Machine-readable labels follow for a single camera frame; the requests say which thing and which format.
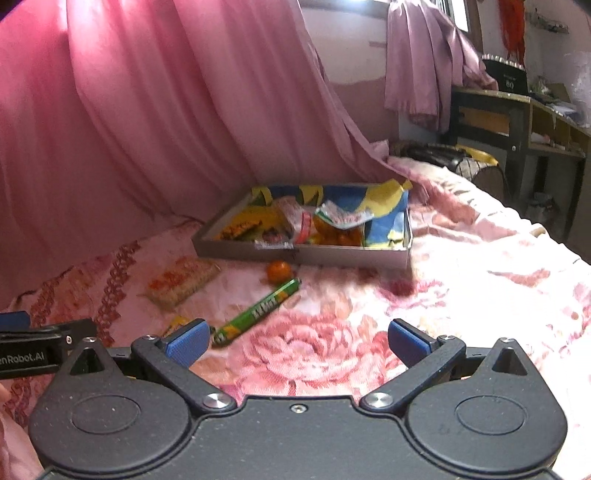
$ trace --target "pink fabric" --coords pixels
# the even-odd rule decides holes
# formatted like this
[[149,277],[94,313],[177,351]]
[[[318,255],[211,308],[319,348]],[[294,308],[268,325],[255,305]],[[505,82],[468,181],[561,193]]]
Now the pink fabric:
[[255,184],[396,175],[296,0],[25,0],[0,77],[0,306]]
[[474,46],[438,7],[428,0],[392,2],[385,107],[443,133],[452,86],[498,90]]
[[[467,180],[408,159],[390,162],[430,194],[427,205],[411,206],[412,268],[293,265],[301,290],[227,348],[210,349],[191,370],[238,400],[248,394],[358,400],[405,370],[387,346],[392,318],[434,337],[457,335],[470,346],[515,337],[566,412],[569,432],[556,472],[564,480],[587,478],[591,267]],[[28,311],[36,326],[92,317],[107,346],[162,334],[175,314],[220,326],[269,292],[264,264],[218,261],[220,274],[175,312],[161,312],[140,295],[166,265],[194,255],[190,238],[198,228],[191,221],[122,245],[46,281],[10,308]],[[26,426],[50,379],[5,382],[7,413]],[[15,444],[17,433],[8,432],[5,451],[24,447]],[[28,460],[35,465],[33,456]]]
[[[0,385],[0,405],[10,396],[10,392]],[[25,431],[4,409],[0,410],[0,478],[29,480],[39,476],[42,470]]]

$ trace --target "metal screw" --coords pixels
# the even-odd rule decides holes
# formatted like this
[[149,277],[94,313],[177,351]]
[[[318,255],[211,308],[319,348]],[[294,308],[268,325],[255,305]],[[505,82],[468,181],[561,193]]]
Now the metal screw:
[[384,392],[370,393],[365,397],[365,401],[373,408],[385,408],[394,403],[392,395],[388,395]]
[[293,413],[304,413],[306,410],[308,410],[308,407],[306,407],[305,405],[302,405],[300,403],[296,403],[295,405],[292,405],[290,407],[290,410]]
[[232,403],[232,397],[225,393],[210,393],[203,397],[203,404],[208,408],[220,410]]

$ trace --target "biscuit packet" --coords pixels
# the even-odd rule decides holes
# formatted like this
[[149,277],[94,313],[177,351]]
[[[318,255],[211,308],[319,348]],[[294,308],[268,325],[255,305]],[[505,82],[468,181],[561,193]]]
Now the biscuit packet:
[[209,260],[181,257],[148,283],[144,296],[163,310],[173,310],[219,273]]

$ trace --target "orange decoration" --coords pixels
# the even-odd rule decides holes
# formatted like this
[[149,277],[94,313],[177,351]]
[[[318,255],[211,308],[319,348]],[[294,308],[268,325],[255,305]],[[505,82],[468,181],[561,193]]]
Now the orange decoration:
[[515,55],[523,64],[525,58],[525,7],[523,0],[499,0],[503,45],[507,58]]

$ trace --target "pink curtain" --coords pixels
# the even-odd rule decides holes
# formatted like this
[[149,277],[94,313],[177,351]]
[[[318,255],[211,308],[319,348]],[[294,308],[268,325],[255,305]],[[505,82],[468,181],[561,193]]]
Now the pink curtain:
[[396,176],[296,0],[25,0],[0,78],[0,307],[256,184]]
[[444,133],[452,86],[498,90],[479,53],[443,11],[429,0],[394,0],[388,11],[385,107]]

